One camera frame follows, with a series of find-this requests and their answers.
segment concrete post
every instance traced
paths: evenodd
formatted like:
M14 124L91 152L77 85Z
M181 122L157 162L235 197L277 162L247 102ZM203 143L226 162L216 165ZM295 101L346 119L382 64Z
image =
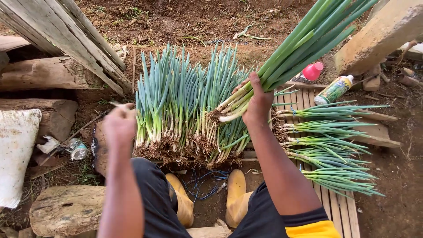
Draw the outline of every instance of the concrete post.
M338 74L360 75L423 32L423 0L391 0L334 56Z

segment left hand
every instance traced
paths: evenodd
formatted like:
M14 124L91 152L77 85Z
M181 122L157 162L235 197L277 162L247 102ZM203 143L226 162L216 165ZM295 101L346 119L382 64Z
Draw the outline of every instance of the left hand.
M104 133L111 152L131 148L132 139L137 131L136 110L133 103L113 109L104 119Z

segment person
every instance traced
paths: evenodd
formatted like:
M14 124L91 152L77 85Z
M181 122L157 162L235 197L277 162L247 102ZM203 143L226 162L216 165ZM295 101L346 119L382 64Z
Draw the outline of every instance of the person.
M273 92L263 91L255 72L249 80L254 96L242 120L264 182L246 193L244 174L234 170L229 175L226 222L236 227L229 238L340 238L310 182L289 160L268 126ZM131 159L134 110L115 108L104 126L109 161L98 237L191 237L185 227L192 225L193 203L178 178L165 175L144 158Z

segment blue rubber band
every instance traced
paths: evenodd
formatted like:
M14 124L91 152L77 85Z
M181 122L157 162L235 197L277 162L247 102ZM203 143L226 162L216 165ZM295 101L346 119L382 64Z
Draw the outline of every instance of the blue rubber band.
M295 110L292 108L292 105L291 105L291 110L292 110L292 116L295 116Z

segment yellow rubber boot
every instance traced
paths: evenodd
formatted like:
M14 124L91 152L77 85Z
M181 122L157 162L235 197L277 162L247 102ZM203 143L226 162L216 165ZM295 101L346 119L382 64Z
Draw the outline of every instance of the yellow rubber boot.
M182 183L174 174L167 174L166 179L172 185L178 198L178 212L176 213L178 220L188 228L194 222L194 203L190 200Z
M246 193L244 173L235 169L228 178L228 199L226 200L226 223L236 228L248 211L248 200L253 192Z

